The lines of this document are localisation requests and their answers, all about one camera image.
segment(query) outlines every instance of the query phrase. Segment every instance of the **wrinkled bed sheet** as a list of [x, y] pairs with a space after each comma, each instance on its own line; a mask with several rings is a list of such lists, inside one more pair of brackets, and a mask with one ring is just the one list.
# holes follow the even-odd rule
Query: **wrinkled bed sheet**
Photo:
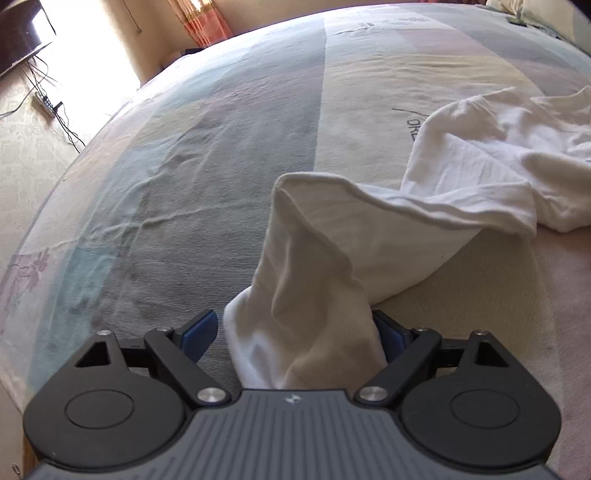
[[[569, 95], [590, 78], [574, 47], [468, 5], [337, 10], [183, 57], [97, 134], [13, 256], [0, 380], [22, 409], [94, 330], [221, 313], [252, 280], [279, 175], [397, 188], [437, 108], [506, 87]], [[561, 407], [552, 467], [589, 478], [590, 229], [539, 228], [532, 242], [483, 231], [381, 307], [447, 336], [493, 331]], [[200, 364], [239, 388], [223, 331]]]

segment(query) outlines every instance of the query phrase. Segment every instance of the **pink curtain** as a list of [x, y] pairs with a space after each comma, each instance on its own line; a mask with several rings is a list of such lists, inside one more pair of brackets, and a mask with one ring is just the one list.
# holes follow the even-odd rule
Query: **pink curtain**
[[232, 36], [230, 27], [212, 0], [168, 0], [168, 3], [201, 48]]

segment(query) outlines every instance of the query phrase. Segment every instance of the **pillow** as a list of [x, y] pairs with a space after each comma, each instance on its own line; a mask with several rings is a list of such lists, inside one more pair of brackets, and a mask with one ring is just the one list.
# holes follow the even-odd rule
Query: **pillow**
[[499, 12], [519, 16], [523, 0], [486, 0], [486, 6], [494, 8]]
[[591, 54], [591, 22], [568, 0], [523, 0], [521, 19], [550, 27]]

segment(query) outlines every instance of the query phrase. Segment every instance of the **white towel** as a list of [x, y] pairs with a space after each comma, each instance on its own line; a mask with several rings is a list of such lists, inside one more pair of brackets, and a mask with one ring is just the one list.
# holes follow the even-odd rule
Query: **white towel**
[[421, 127], [399, 192], [281, 176], [252, 285], [224, 314], [244, 387], [353, 391], [386, 365], [370, 305], [427, 278], [483, 228], [531, 237], [538, 222], [589, 225], [590, 106], [591, 87], [447, 105]]

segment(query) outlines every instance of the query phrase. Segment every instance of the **blue gripper pad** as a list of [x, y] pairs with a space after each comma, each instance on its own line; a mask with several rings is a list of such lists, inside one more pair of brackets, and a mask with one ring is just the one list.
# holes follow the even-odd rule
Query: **blue gripper pad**
[[173, 342], [193, 362], [197, 362], [217, 337], [217, 315], [205, 310], [192, 322], [175, 330]]
[[386, 361], [392, 362], [398, 355], [406, 350], [413, 341], [410, 330], [392, 320], [384, 312], [374, 310], [372, 312], [375, 326], [382, 340], [382, 348], [386, 355]]

